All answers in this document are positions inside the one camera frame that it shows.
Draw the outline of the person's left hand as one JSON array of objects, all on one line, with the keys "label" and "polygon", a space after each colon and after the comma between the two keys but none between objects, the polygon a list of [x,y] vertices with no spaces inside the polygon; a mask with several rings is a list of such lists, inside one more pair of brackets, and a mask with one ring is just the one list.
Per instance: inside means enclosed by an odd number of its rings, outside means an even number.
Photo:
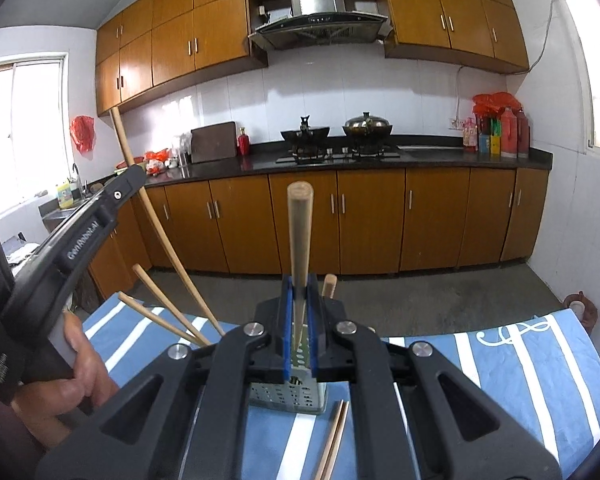
[{"label": "person's left hand", "polygon": [[76,352],[73,378],[21,386],[10,404],[30,434],[46,450],[57,446],[71,432],[59,420],[59,415],[71,412],[85,398],[92,401],[94,408],[99,408],[119,390],[102,358],[86,338],[80,319],[69,311],[64,312],[64,334]]}]

